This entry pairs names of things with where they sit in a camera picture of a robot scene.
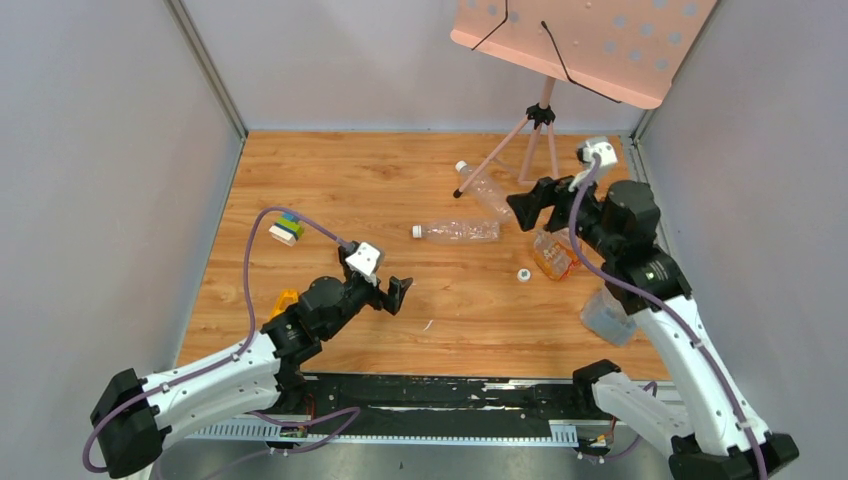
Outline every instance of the clear plastic bottle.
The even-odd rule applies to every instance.
[[[460,176],[462,176],[464,180],[471,175],[471,172],[474,171],[474,167],[465,162],[458,162],[456,164],[456,171],[459,172]],[[477,197],[477,200],[487,210],[492,212],[499,222],[507,223],[514,221],[515,217],[512,213],[512,209],[509,208],[509,204],[506,203],[506,192],[504,192],[503,188],[501,188],[501,186],[498,185],[498,183],[495,182],[495,180],[489,176],[485,170],[474,177],[474,181],[471,182],[471,185],[468,186],[465,192],[470,192],[472,195]]]
[[[601,287],[586,302],[580,320],[589,330],[616,346],[624,346],[636,333],[636,322],[624,313],[624,307],[607,287]]]
[[[580,260],[571,248],[567,228],[554,233],[540,228],[533,241],[533,260],[553,280],[562,280],[580,266]]]
[[[485,243],[501,237],[501,226],[494,220],[441,220],[412,227],[413,238],[433,243]]]

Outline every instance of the gray wall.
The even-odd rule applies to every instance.
[[[704,324],[799,479],[845,478],[846,9],[726,2],[643,144]]]
[[[458,1],[185,3],[251,129],[510,130],[544,77],[453,43]],[[562,131],[641,114],[563,82],[552,104]]]
[[[161,0],[2,2],[0,65],[0,470],[88,478],[111,375],[176,358],[240,146]]]

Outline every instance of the colorful block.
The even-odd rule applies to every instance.
[[[280,217],[277,219],[276,225],[282,229],[288,230],[298,239],[303,235],[303,227],[297,222]]]

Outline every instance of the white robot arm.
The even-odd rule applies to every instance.
[[[601,269],[584,263],[607,280],[654,344],[686,409],[668,408],[609,361],[574,373],[587,406],[633,427],[668,457],[675,478],[767,478],[798,457],[797,447],[789,435],[769,431],[713,347],[686,278],[655,243],[660,212],[650,186],[615,182],[598,200],[595,176],[616,164],[615,151],[597,137],[582,144],[577,156],[586,171],[542,178],[531,192],[510,195],[507,202],[524,231],[535,226],[541,209],[553,206],[545,229],[557,231],[572,222],[571,233],[604,258]]]
[[[344,282],[316,279],[249,339],[174,370],[138,378],[128,369],[112,377],[91,414],[106,467],[92,471],[122,478],[203,427],[274,405],[294,407],[305,383],[300,365],[321,352],[321,342],[366,305],[392,315],[400,310],[412,279],[391,277],[388,291],[380,290],[382,260],[368,243],[339,247]]]

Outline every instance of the wooden floor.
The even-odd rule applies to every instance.
[[[471,195],[454,199],[454,164],[479,164],[501,135],[426,133],[251,133],[203,279],[180,364],[238,342],[248,320],[241,285],[244,246],[260,209],[294,208],[347,240],[386,252],[379,271],[414,277],[396,316],[366,307],[304,371],[392,372],[438,375],[571,377],[602,358],[631,378],[668,379],[643,334],[625,348],[606,344],[580,323],[578,313],[601,281],[581,269],[562,282],[548,280],[531,257],[532,233],[502,228],[502,241],[440,246],[410,235],[412,225],[439,218],[479,218]],[[574,149],[582,137],[557,139],[563,175],[579,170]],[[521,163],[527,136],[502,155]],[[621,157],[617,140],[614,143]],[[549,174],[540,143],[535,176]],[[519,187],[505,170],[489,171],[509,193]],[[602,182],[628,176],[624,162]],[[281,290],[303,291],[322,275],[341,277],[335,245],[307,229],[293,248],[271,239],[263,222],[254,246],[250,288],[257,321],[268,320]],[[598,261],[597,256],[590,257]],[[533,278],[519,283],[529,268]],[[427,324],[433,321],[430,328]]]

